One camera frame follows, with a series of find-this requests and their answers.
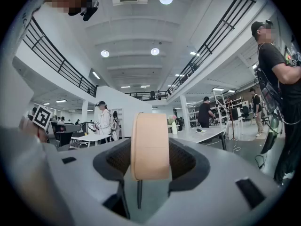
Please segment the red metal stand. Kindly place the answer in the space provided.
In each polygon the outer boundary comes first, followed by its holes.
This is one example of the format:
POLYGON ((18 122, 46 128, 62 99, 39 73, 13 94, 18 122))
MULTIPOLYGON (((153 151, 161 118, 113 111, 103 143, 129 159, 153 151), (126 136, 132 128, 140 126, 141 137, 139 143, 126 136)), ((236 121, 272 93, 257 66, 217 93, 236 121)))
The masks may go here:
POLYGON ((232 113, 232 108, 231 108, 232 102, 231 102, 231 99, 229 97, 227 98, 227 104, 229 106, 230 121, 231 121, 231 124, 232 124, 232 140, 237 141, 237 139, 235 138, 234 118, 233 118, 233 113, 232 113))

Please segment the grey marble table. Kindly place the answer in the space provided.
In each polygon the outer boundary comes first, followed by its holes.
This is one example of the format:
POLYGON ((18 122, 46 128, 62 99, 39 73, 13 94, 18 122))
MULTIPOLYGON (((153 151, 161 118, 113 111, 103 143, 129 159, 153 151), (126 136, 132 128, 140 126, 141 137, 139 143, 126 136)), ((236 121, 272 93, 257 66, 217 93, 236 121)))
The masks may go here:
POLYGON ((224 151, 227 150, 226 148, 226 143, 225 143, 225 138, 224 138, 224 133, 226 132, 228 126, 212 126, 209 128, 200 128, 200 127, 195 127, 189 130, 182 130, 178 131, 176 135, 173 133, 169 133, 168 136, 170 138, 174 139, 181 139, 193 143, 201 143, 203 141, 207 141, 209 139, 212 139, 214 137, 220 136, 221 141, 222 141, 222 148, 224 151), (196 129, 204 129, 206 130, 205 133, 196 133, 196 129))

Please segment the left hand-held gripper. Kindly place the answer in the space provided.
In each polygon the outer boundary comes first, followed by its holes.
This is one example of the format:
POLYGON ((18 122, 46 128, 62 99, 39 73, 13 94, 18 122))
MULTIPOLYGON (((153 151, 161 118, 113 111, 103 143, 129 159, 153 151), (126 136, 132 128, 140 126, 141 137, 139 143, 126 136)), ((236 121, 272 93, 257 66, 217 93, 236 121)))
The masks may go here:
POLYGON ((35 115, 33 116, 32 122, 37 126, 41 127, 44 130, 48 130, 50 120, 53 117, 53 113, 39 105, 37 108, 35 115))

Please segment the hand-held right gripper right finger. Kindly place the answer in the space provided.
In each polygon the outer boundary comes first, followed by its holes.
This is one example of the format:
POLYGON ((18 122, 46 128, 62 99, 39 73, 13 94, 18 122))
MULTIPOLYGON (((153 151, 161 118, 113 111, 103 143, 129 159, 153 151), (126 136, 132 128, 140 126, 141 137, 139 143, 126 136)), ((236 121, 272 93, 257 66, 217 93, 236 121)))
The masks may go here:
POLYGON ((253 226, 281 196, 282 190, 271 177, 240 156, 182 139, 176 141, 208 158, 209 175, 190 191, 171 193, 147 226, 253 226), (237 180, 246 178, 266 197, 253 210, 236 186, 237 180))

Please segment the black balcony railing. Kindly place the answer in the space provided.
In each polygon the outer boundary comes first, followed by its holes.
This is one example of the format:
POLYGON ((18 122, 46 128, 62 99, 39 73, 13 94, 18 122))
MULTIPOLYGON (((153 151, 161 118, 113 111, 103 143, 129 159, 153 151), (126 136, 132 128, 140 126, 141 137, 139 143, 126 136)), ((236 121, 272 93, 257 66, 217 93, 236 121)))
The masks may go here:
POLYGON ((131 92, 127 95, 139 99, 141 101, 166 100, 168 93, 166 91, 149 91, 149 92, 131 92))
POLYGON ((23 38, 25 44, 49 67, 77 88, 95 97, 97 86, 85 78, 56 48, 35 18, 32 18, 23 38))
POLYGON ((215 49, 235 29, 238 22, 255 3, 255 0, 233 0, 231 2, 196 54, 193 55, 192 59, 167 89, 165 98, 170 97, 212 55, 215 49))

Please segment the white table with black legs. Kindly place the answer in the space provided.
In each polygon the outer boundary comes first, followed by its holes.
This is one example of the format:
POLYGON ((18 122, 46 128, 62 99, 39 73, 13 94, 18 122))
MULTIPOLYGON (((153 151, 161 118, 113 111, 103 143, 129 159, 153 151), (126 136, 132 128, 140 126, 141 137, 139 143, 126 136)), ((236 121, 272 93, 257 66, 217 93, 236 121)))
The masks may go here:
POLYGON ((81 137, 71 137, 71 139, 73 140, 78 140, 82 143, 82 141, 87 141, 88 145, 87 148, 90 147, 91 142, 95 143, 95 146, 98 145, 98 141, 106 139, 106 141, 108 142, 107 138, 110 138, 110 135, 98 135, 98 134, 91 134, 91 135, 85 135, 85 136, 81 136, 81 137))

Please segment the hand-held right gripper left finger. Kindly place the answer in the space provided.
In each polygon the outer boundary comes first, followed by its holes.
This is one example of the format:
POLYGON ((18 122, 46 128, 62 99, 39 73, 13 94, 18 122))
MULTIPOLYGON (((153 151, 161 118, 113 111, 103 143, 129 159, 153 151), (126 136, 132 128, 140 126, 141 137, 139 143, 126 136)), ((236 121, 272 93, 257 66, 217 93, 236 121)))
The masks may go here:
POLYGON ((137 226, 93 198, 54 145, 0 126, 0 161, 16 194, 47 226, 137 226))

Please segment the white metal shelving rack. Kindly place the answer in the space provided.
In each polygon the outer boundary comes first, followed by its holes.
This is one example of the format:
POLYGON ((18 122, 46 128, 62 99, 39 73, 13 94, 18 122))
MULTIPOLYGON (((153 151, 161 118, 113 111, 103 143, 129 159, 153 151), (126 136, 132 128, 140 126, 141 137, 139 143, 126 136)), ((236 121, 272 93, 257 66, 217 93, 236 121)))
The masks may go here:
MULTIPOLYGON (((195 103, 188 103, 188 119, 191 129, 195 127, 202 128, 198 123, 198 112, 201 104, 203 104, 203 99, 195 103)), ((224 133, 224 135, 227 135, 229 133, 229 113, 223 94, 221 92, 213 91, 213 95, 209 97, 209 104, 212 113, 215 115, 215 118, 209 118, 209 127, 228 126, 224 133)))

